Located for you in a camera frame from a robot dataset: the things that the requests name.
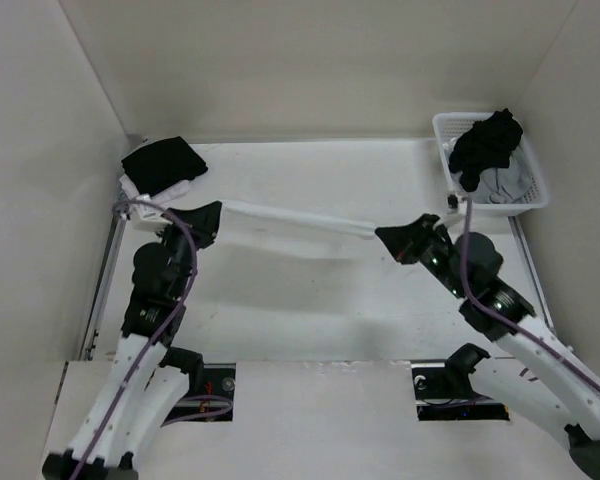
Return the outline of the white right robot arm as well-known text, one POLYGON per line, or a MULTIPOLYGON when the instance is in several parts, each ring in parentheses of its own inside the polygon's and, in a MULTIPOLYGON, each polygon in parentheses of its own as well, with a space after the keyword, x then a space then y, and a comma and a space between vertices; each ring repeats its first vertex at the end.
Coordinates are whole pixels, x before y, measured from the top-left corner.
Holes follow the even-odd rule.
POLYGON ((467 343, 445 362, 446 388, 459 396, 474 391, 513 409, 548 433, 588 478, 600 479, 600 377, 500 278, 503 258, 493 242, 470 229, 451 239, 442 219, 431 214, 378 227, 375 234, 398 263, 421 264, 460 299, 464 320, 533 376, 501 367, 467 343))

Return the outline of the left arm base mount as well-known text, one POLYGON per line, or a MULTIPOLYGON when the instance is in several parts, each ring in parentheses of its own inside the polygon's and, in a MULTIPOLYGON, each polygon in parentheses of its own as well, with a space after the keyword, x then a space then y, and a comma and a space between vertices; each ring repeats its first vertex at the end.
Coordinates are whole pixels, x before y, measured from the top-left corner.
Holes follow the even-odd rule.
POLYGON ((198 379, 167 415, 166 423, 230 422, 236 392, 235 364, 206 364, 198 379))

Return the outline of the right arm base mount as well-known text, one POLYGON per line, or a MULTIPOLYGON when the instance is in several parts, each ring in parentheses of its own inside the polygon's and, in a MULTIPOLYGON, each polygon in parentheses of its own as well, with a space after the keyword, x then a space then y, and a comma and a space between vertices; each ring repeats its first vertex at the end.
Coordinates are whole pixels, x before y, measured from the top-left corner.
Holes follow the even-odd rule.
POLYGON ((411 375, 419 421, 510 420, 504 405, 474 392, 467 381, 457 380, 441 362, 412 363, 411 375))

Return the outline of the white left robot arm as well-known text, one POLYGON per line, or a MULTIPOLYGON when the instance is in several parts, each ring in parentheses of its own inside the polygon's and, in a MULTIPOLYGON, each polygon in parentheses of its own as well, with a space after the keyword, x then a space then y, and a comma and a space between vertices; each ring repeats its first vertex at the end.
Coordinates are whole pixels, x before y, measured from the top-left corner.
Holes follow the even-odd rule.
POLYGON ((46 479, 136 479, 138 459, 181 398, 204 387, 200 354, 174 346, 197 275, 197 253, 211 246, 222 203, 192 210, 127 200, 115 210, 150 209, 158 241, 133 257, 132 291, 106 383, 61 453, 49 453, 46 479))

